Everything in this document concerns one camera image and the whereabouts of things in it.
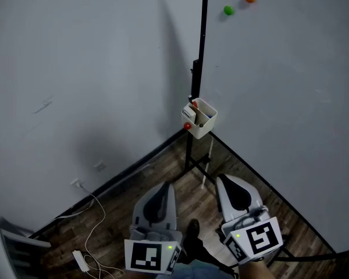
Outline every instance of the pen holder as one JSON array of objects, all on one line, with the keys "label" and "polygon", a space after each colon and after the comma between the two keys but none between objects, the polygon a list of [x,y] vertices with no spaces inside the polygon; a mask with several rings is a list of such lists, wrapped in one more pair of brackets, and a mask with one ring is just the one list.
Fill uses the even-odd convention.
[{"label": "pen holder", "polygon": [[183,125],[185,125],[185,123],[189,123],[191,127],[188,129],[188,131],[196,139],[200,139],[213,129],[217,118],[217,110],[215,110],[201,98],[195,98],[193,99],[193,102],[194,101],[197,107],[195,107],[192,103],[188,103],[182,110],[181,120]]}]

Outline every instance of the white stick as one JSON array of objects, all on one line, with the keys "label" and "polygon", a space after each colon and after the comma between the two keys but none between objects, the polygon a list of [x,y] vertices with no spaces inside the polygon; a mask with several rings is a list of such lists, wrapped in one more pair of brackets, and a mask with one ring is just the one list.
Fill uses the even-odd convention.
[{"label": "white stick", "polygon": [[[212,137],[212,140],[211,140],[211,146],[209,146],[209,152],[208,152],[208,157],[209,158],[211,158],[212,148],[213,148],[213,137]],[[207,164],[205,165],[205,171],[206,172],[208,172],[208,166],[209,166],[209,162],[207,162]],[[202,189],[204,189],[204,183],[205,183],[205,176],[203,176]]]}]

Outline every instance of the wooden floor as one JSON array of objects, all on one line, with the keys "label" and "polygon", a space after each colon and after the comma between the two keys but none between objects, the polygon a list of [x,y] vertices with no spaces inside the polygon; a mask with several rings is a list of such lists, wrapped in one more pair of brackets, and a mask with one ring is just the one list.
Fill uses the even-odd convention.
[{"label": "wooden floor", "polygon": [[[210,141],[210,135],[199,141],[194,140],[194,159],[199,159],[207,153]],[[128,227],[131,224],[136,201],[151,187],[176,178],[183,169],[185,147],[186,136],[183,136],[153,158],[147,168],[100,197],[107,217],[88,242],[88,249],[100,263],[124,268],[124,239],[129,238]],[[264,204],[268,206],[270,215],[278,218],[282,234],[291,235],[287,248],[293,255],[312,256],[330,253],[314,232],[268,186],[216,140],[209,172],[214,177],[219,173],[231,174],[254,185]],[[202,174],[194,169],[174,185],[179,230],[183,232],[187,223],[192,218],[197,218],[201,225],[200,238],[207,250],[218,260],[231,266],[236,261],[229,250],[219,242],[215,233],[215,229],[222,221],[217,209],[215,188],[206,181],[206,188],[201,189],[201,181]],[[75,249],[85,251],[85,240],[101,219],[102,210],[94,205],[77,217],[62,220],[44,234],[52,244],[52,248],[41,258],[49,279],[90,278],[79,270],[72,251]],[[274,262],[270,270],[276,278],[281,279],[343,278],[341,274],[347,268],[347,264],[349,264],[347,257],[322,262]]]}]

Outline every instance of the red ball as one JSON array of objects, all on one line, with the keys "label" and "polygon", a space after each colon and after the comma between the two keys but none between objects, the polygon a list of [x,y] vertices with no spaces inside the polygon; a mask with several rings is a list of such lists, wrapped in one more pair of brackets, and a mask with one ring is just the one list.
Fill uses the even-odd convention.
[{"label": "red ball", "polygon": [[188,122],[186,122],[186,123],[184,124],[184,128],[185,128],[186,130],[189,130],[189,129],[191,128],[191,124],[188,123]]}]

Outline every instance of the black shoe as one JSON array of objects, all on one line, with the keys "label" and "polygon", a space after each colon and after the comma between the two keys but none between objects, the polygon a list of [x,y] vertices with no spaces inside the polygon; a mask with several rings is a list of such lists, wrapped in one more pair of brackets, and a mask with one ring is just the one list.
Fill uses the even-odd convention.
[{"label": "black shoe", "polygon": [[187,229],[186,229],[186,237],[187,238],[198,238],[200,232],[200,225],[197,219],[191,219]]}]

